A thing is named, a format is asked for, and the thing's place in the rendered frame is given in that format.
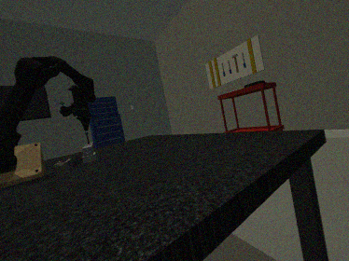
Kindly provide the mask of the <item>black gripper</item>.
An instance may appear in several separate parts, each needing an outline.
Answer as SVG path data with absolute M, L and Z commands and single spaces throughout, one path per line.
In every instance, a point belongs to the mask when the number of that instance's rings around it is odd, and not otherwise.
M 91 113 L 88 107 L 88 102 L 85 99 L 74 100 L 76 110 L 73 111 L 73 116 L 77 116 L 76 119 L 80 120 L 85 131 L 88 131 Z

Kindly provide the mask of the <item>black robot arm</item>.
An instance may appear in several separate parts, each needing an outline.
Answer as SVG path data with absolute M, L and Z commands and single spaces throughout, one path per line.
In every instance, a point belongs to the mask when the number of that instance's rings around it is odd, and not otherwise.
M 72 78 L 77 85 L 69 88 L 73 100 L 95 101 L 93 80 L 79 73 L 66 61 L 55 56 L 20 58 L 14 70 L 16 83 L 0 111 L 0 174 L 16 169 L 14 147 L 21 138 L 16 128 L 35 91 L 60 72 Z

